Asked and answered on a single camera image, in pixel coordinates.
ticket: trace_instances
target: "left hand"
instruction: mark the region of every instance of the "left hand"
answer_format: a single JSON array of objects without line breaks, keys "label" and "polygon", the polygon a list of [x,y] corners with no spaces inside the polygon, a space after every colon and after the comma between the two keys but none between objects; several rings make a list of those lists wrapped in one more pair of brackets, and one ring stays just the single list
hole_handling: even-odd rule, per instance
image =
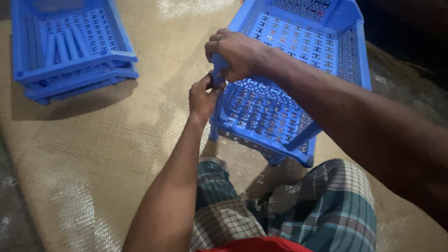
[{"label": "left hand", "polygon": [[211,114],[215,110],[216,99],[218,95],[225,89],[226,83],[221,83],[218,88],[213,88],[210,93],[207,89],[212,87],[210,71],[201,80],[191,86],[190,95],[190,119],[200,123],[201,127],[205,127]]}]

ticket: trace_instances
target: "blue plastic basket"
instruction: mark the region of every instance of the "blue plastic basket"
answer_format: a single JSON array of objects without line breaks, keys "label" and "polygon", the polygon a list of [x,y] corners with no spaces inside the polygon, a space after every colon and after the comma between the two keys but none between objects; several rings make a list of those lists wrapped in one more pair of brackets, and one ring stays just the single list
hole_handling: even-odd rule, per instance
[{"label": "blue plastic basket", "polygon": [[[292,57],[371,90],[363,18],[354,0],[246,0],[228,26]],[[228,64],[212,57],[213,77]],[[271,165],[286,156],[313,166],[321,131],[297,103],[261,76],[229,83],[210,119],[218,135],[259,150]]]},{"label": "blue plastic basket", "polygon": [[137,78],[137,56],[113,0],[12,0],[13,76],[25,96],[58,94]]}]

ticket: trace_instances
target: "lap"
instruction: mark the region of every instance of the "lap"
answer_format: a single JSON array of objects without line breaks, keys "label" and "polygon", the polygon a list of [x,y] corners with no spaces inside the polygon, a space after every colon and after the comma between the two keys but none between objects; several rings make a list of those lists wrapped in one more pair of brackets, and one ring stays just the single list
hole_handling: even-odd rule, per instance
[{"label": "lap", "polygon": [[374,201],[365,174],[343,160],[312,169],[297,185],[281,186],[265,200],[243,202],[225,163],[201,160],[191,248],[276,235],[317,251],[373,251]]}]

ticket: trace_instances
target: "blue plastic rod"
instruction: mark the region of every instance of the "blue plastic rod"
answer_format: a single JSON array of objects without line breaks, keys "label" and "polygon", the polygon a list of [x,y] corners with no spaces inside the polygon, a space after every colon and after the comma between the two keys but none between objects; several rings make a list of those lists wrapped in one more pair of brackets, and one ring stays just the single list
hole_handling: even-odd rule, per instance
[{"label": "blue plastic rod", "polygon": [[313,121],[302,132],[299,133],[291,142],[286,145],[286,149],[292,151],[299,148],[300,145],[308,142],[311,138],[322,131],[316,121]]},{"label": "blue plastic rod", "polygon": [[90,53],[87,50],[87,46],[86,46],[86,43],[84,42],[81,32],[78,29],[73,28],[73,35],[75,36],[76,42],[78,43],[78,46],[81,49],[82,56],[83,57],[89,56]]},{"label": "blue plastic rod", "polygon": [[52,33],[48,36],[45,66],[52,66],[54,63],[55,63],[55,35]]},{"label": "blue plastic rod", "polygon": [[69,29],[64,30],[65,40],[67,41],[67,45],[69,47],[70,56],[72,60],[79,59],[78,50],[76,49],[75,40],[73,39],[73,34]]},{"label": "blue plastic rod", "polygon": [[59,52],[60,60],[62,63],[69,61],[69,53],[67,52],[67,47],[65,46],[64,37],[61,33],[56,33],[56,43]]}]

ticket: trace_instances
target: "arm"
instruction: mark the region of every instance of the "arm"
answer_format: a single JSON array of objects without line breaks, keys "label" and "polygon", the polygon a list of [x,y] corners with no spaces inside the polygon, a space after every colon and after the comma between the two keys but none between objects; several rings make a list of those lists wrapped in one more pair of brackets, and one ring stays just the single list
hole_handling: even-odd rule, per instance
[{"label": "arm", "polygon": [[206,92],[206,75],[190,89],[190,116],[167,163],[135,214],[123,251],[186,252],[190,247],[202,131],[223,90]]},{"label": "arm", "polygon": [[258,74],[283,88],[351,158],[394,193],[448,229],[448,130],[410,109],[298,61],[277,48],[221,29],[206,54],[236,81]]}]

